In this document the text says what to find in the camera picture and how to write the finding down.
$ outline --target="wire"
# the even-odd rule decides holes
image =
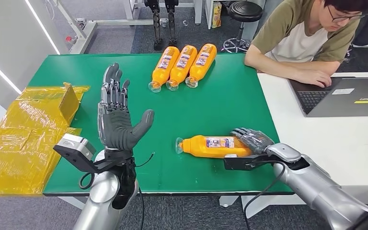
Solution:
[[[264,195],[271,187],[273,187],[273,185],[277,183],[278,180],[280,180],[280,177],[284,174],[284,171],[286,170],[286,164],[284,164],[284,162],[282,161],[261,161],[261,163],[279,163],[283,166],[283,169],[281,170],[281,173],[271,182],[271,184],[269,184],[269,186],[267,186],[265,189],[263,189],[263,191],[261,191],[259,194],[254,196],[251,200],[249,200],[248,203],[246,203],[245,208],[243,209],[243,217],[245,218],[245,222],[246,222],[246,226],[248,230],[250,230],[250,228],[249,228],[248,219],[246,217],[247,207],[257,198],[259,198],[261,195]]]
[[[149,162],[153,156],[154,156],[154,152],[152,152],[152,153],[151,153],[151,155],[150,155],[149,159],[148,159],[145,163],[143,163],[143,164],[141,164],[141,165],[138,165],[138,166],[136,166],[136,167],[142,167],[143,165],[147,164],[147,162]]]
[[[82,181],[88,175],[91,175],[91,180],[90,180],[90,182],[86,186],[83,186],[82,185]],[[78,186],[80,186],[80,189],[84,189],[85,190],[85,189],[91,187],[92,183],[94,182],[94,179],[95,179],[95,174],[93,172],[87,172],[86,174],[84,174],[84,176],[81,177],[80,181],[78,182]]]
[[[143,199],[143,194],[142,194],[142,190],[139,187],[139,194],[140,194],[140,198],[142,199],[142,223],[141,223],[141,227],[140,230],[143,230],[143,223],[145,222],[145,200]]]

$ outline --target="orange bottle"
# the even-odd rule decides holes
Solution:
[[[190,139],[177,138],[175,141],[177,153],[190,153],[196,157],[224,158],[228,154],[238,157],[251,155],[250,148],[235,137],[204,137],[194,136]]]
[[[180,51],[176,47],[169,46],[165,49],[151,75],[149,89],[152,92],[160,92],[161,86],[169,79],[170,71],[179,54]]]
[[[198,86],[198,81],[203,79],[209,67],[217,55],[217,48],[213,44],[205,44],[190,68],[190,76],[185,79],[185,83],[190,88]]]
[[[197,56],[197,50],[194,46],[185,46],[180,53],[172,71],[170,72],[170,80],[166,86],[171,91],[176,91],[178,85],[185,80],[187,74]]]

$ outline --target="black hair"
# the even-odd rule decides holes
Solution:
[[[368,0],[325,0],[324,5],[332,5],[341,12],[368,10]]]

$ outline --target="humanoid robot hand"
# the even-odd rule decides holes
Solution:
[[[249,128],[236,128],[232,130],[230,134],[237,137],[255,154],[262,154],[268,146],[274,144],[274,142],[263,132]]]
[[[101,101],[98,103],[98,132],[105,151],[118,151],[128,156],[153,124],[154,111],[146,110],[141,121],[132,127],[127,106],[130,81],[125,80],[121,86],[121,77],[118,63],[110,65],[103,75]]]

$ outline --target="stool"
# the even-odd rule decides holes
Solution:
[[[249,43],[242,39],[244,23],[251,23],[260,20],[263,14],[263,9],[259,5],[249,1],[237,1],[229,6],[228,15],[239,22],[238,36],[230,38],[223,43],[221,51],[226,50],[229,53],[246,52],[249,48]]]

